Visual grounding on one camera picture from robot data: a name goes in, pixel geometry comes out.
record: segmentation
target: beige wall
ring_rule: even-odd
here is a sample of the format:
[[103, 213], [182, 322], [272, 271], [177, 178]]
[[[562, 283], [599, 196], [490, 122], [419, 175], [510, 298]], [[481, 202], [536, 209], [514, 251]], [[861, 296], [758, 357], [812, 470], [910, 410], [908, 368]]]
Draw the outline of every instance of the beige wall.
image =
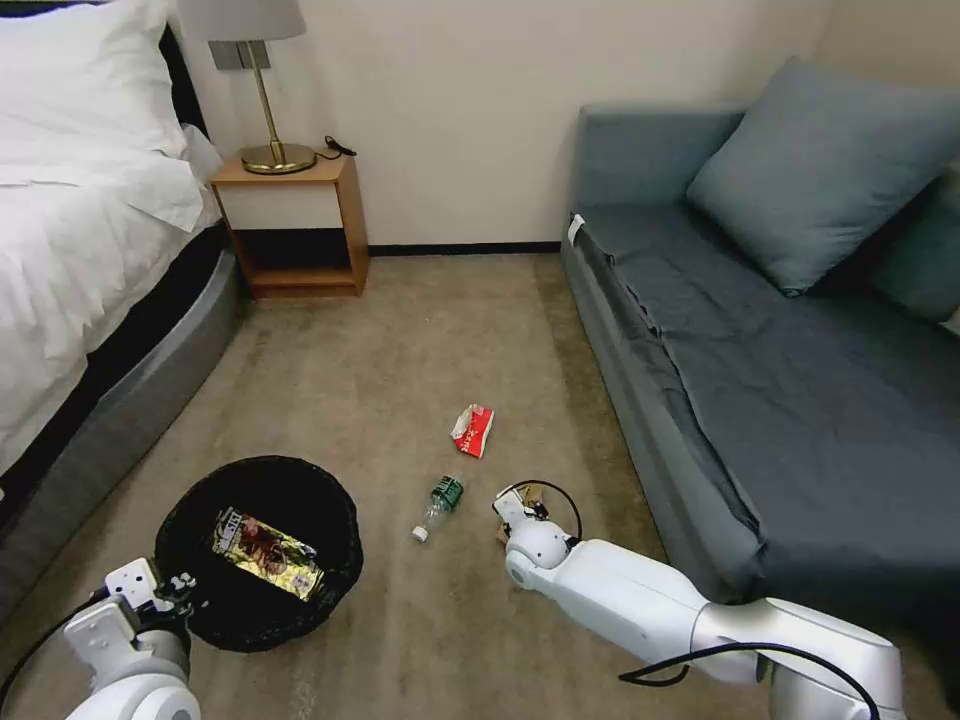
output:
[[[372, 243], [555, 241], [577, 108], [750, 97], [834, 0], [301, 0], [270, 46], [281, 136], [360, 153]], [[185, 55], [223, 152], [262, 142], [248, 73]]]
[[958, 0], [838, 0], [816, 58], [867, 77], [960, 85]]

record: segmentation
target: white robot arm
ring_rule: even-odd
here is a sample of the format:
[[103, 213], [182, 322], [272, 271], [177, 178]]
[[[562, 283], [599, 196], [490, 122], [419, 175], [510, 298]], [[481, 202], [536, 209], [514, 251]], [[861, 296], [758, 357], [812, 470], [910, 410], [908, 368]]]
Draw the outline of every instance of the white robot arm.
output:
[[186, 575], [174, 578], [169, 595], [161, 597], [145, 558], [107, 575], [109, 596], [78, 612], [63, 630], [93, 671], [90, 697], [67, 720], [200, 720], [181, 639], [194, 584]]
[[493, 505], [507, 530], [507, 572], [651, 665], [621, 679], [648, 684], [637, 678], [655, 664], [703, 651], [710, 656], [684, 662], [728, 683], [759, 682], [772, 663], [774, 720], [905, 720], [900, 653], [888, 640], [784, 600], [711, 603], [668, 565], [603, 540], [572, 538], [542, 506], [525, 507], [516, 487]]
[[[542, 505], [524, 506], [516, 491], [523, 484], [493, 505], [507, 530], [507, 572], [648, 663], [622, 680], [671, 684], [690, 664], [723, 682], [751, 684], [772, 665], [773, 720], [905, 720], [900, 653], [888, 640], [784, 600], [711, 603], [668, 565], [603, 540], [582, 541], [579, 528], [576, 538], [568, 535]], [[64, 628], [93, 670], [91, 697], [67, 720], [200, 720], [186, 685], [182, 622], [194, 584], [183, 575], [161, 592], [143, 558], [107, 575], [99, 602], [91, 600]], [[640, 679], [681, 664], [669, 680]], [[9, 682], [0, 690], [0, 714]]]

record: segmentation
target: beige carpet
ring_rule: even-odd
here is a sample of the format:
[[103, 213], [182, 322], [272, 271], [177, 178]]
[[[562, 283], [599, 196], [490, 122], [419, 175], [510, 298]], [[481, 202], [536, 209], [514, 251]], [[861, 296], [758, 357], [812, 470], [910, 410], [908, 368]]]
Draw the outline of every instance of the beige carpet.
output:
[[[193, 402], [0, 632], [0, 670], [105, 571], [149, 553], [193, 482], [282, 453], [324, 466], [353, 495], [366, 565], [302, 640], [254, 656], [196, 643], [191, 684], [205, 718], [765, 717], [763, 688], [697, 673], [666, 690], [618, 683], [635, 660], [507, 579], [490, 503], [531, 477], [575, 496], [588, 535], [663, 558], [559, 259], [380, 259], [367, 288], [359, 300], [256, 306]], [[470, 402], [497, 412], [479, 461], [447, 434]], [[419, 546], [410, 528], [444, 473], [463, 477], [466, 495]], [[912, 717], [950, 717], [915, 653], [907, 675]], [[9, 717], [62, 718], [84, 681], [51, 643]]]

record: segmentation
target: gold lamp base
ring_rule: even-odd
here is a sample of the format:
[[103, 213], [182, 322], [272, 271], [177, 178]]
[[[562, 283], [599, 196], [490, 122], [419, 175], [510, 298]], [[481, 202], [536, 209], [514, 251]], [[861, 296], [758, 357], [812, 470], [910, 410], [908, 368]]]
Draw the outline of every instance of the gold lamp base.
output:
[[261, 145], [240, 153], [243, 169], [258, 175], [286, 175], [300, 172], [317, 164], [313, 148], [292, 143]]

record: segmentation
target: sofa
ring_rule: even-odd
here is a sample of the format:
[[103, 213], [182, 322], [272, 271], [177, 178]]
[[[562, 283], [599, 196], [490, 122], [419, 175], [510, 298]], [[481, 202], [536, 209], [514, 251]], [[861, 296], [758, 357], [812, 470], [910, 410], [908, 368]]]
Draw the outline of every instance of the sofa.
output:
[[[562, 261], [672, 564], [723, 602], [960, 599], [960, 337], [862, 279], [785, 297], [686, 200], [743, 109], [581, 110]], [[955, 227], [952, 171], [877, 235]]]

